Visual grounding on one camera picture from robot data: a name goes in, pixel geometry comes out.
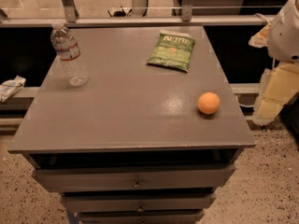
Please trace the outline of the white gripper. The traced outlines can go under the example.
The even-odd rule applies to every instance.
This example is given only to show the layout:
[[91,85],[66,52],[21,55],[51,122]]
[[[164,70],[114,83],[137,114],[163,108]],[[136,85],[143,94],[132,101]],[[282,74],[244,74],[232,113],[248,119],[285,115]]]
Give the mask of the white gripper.
[[272,20],[249,40],[255,48],[268,46],[268,54],[280,62],[274,70],[265,69],[252,121],[260,126],[272,122],[283,106],[299,92],[299,9],[298,0],[288,0]]

